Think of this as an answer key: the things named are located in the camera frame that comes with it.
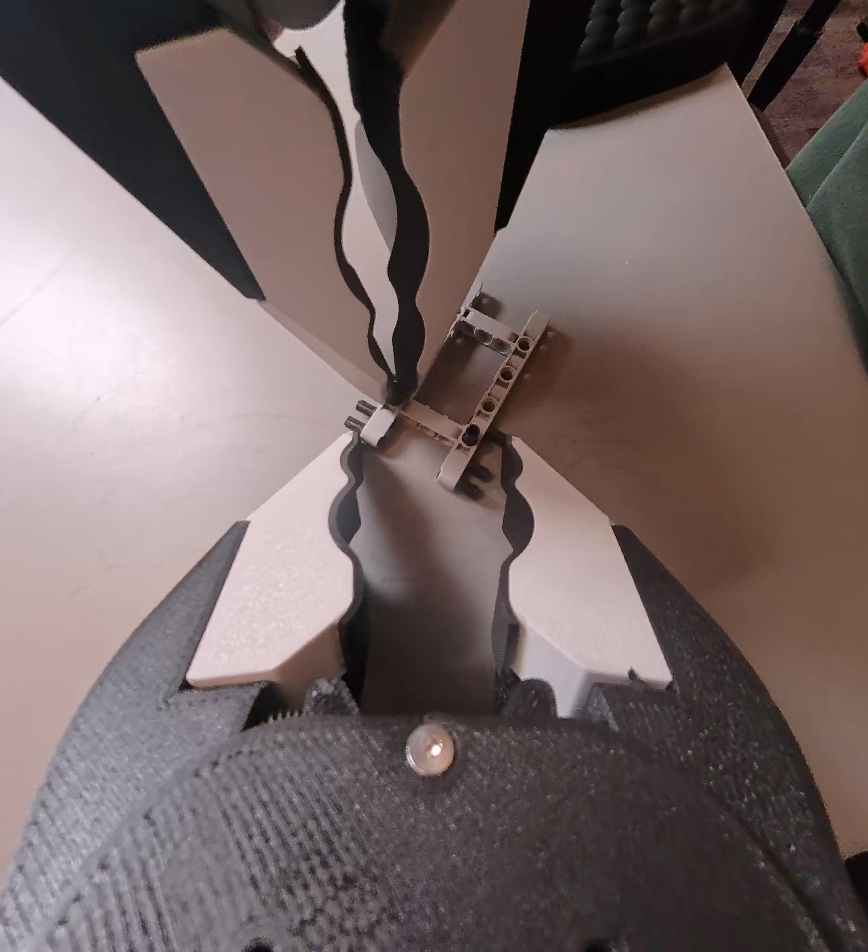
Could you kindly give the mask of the grey lego frame black pins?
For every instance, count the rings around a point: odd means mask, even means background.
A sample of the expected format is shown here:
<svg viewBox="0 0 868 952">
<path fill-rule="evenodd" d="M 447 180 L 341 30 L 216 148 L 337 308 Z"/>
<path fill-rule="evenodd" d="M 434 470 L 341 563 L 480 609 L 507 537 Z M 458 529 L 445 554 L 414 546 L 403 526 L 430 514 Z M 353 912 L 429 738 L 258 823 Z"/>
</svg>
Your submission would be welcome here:
<svg viewBox="0 0 868 952">
<path fill-rule="evenodd" d="M 369 446 L 380 447 L 401 420 L 446 447 L 437 482 L 474 501 L 493 475 L 477 460 L 486 443 L 497 443 L 495 423 L 536 351 L 549 316 L 533 311 L 522 328 L 499 320 L 501 304 L 475 287 L 455 317 L 415 397 L 399 406 L 360 399 L 345 427 Z"/>
</svg>

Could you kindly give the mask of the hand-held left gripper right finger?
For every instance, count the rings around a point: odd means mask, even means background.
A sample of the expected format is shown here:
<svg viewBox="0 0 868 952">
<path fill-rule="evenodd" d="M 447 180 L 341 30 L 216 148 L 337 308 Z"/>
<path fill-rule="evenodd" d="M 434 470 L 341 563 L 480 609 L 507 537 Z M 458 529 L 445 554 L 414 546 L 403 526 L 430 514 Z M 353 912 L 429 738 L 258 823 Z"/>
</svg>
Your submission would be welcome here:
<svg viewBox="0 0 868 952">
<path fill-rule="evenodd" d="M 544 684 L 561 718 L 594 689 L 673 683 L 610 519 L 518 437 L 501 442 L 501 529 L 510 545 L 493 622 L 498 690 Z"/>
</svg>

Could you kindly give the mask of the black chair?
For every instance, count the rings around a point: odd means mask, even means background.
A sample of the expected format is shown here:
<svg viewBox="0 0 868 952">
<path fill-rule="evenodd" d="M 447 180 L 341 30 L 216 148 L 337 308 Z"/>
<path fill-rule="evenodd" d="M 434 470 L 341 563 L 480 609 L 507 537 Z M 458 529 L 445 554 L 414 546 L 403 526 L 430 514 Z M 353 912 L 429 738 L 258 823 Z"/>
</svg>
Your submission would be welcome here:
<svg viewBox="0 0 868 952">
<path fill-rule="evenodd" d="M 785 1 L 596 1 L 559 125 L 676 89 L 726 65 L 741 83 Z"/>
</svg>

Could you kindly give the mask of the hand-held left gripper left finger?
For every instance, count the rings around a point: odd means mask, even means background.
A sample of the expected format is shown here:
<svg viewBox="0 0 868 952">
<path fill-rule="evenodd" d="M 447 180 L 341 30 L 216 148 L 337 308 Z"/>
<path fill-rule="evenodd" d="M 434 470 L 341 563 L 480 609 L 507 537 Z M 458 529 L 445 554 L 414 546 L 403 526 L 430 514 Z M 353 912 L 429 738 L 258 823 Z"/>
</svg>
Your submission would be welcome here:
<svg viewBox="0 0 868 952">
<path fill-rule="evenodd" d="M 360 451 L 357 436 L 340 436 L 248 517 L 190 685 L 356 680 L 365 653 L 356 622 L 363 581 L 350 545 Z"/>
</svg>

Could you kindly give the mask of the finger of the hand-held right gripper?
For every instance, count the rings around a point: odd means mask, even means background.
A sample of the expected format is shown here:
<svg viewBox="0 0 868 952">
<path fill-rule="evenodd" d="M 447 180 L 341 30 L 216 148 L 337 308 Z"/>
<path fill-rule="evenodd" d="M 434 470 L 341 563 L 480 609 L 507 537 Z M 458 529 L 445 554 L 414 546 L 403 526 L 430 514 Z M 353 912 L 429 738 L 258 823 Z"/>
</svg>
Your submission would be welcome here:
<svg viewBox="0 0 868 952">
<path fill-rule="evenodd" d="M 356 112 L 392 187 L 387 396 L 409 398 L 494 241 L 529 2 L 356 2 Z"/>
<path fill-rule="evenodd" d="M 136 58 L 263 306 L 362 394 L 384 398 L 396 213 L 354 106 L 344 30 L 256 41 L 214 29 Z"/>
</svg>

